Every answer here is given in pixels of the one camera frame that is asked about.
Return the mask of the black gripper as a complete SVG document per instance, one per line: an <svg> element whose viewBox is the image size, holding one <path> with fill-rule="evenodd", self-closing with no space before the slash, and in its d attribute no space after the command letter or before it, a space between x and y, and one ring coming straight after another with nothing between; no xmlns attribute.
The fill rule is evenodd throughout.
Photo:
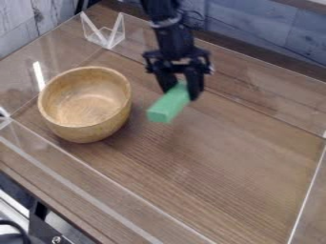
<svg viewBox="0 0 326 244"><path fill-rule="evenodd" d="M205 90L205 74L213 74L214 68L210 61L210 52L194 48L182 57L172 58L161 50L146 51L146 70L154 73L160 87L168 92L177 85L176 73L184 73L188 80L190 100L196 101Z"/></svg>

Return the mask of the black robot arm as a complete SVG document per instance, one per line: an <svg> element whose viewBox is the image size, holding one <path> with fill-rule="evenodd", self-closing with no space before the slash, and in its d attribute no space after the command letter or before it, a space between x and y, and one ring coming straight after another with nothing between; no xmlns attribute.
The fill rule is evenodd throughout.
<svg viewBox="0 0 326 244"><path fill-rule="evenodd" d="M141 4L158 43L158 50L144 52L148 72L164 92L177 85L177 74L184 74L190 100L196 101L205 91L205 75L212 74L210 52L196 46L180 0L141 0Z"/></svg>

